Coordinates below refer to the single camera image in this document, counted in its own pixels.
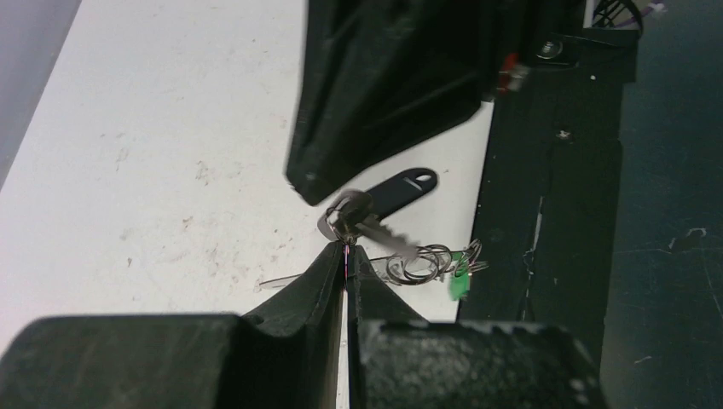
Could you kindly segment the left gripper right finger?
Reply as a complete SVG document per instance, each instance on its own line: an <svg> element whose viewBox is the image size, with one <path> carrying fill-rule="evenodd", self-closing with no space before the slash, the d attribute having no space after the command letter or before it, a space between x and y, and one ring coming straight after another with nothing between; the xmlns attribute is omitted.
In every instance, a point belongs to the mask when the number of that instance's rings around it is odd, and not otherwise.
<svg viewBox="0 0 723 409"><path fill-rule="evenodd" d="M563 328L519 321L430 322L346 256L352 408L605 408L599 371Z"/></svg>

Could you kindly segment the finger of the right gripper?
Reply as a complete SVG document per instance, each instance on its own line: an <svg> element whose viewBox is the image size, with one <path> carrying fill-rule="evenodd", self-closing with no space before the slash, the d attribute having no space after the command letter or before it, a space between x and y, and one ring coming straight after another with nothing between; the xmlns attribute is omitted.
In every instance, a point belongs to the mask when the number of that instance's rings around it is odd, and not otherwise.
<svg viewBox="0 0 723 409"><path fill-rule="evenodd" d="M286 178L309 205L465 122L495 85L501 1L310 1Z"/></svg>

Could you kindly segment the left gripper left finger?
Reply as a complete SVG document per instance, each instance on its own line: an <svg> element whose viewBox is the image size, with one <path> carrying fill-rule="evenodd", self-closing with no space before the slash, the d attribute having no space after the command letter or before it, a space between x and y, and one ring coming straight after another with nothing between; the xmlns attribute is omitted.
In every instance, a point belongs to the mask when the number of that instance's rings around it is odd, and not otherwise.
<svg viewBox="0 0 723 409"><path fill-rule="evenodd" d="M55 316L1 359L4 408L332 408L344 246L242 315Z"/></svg>

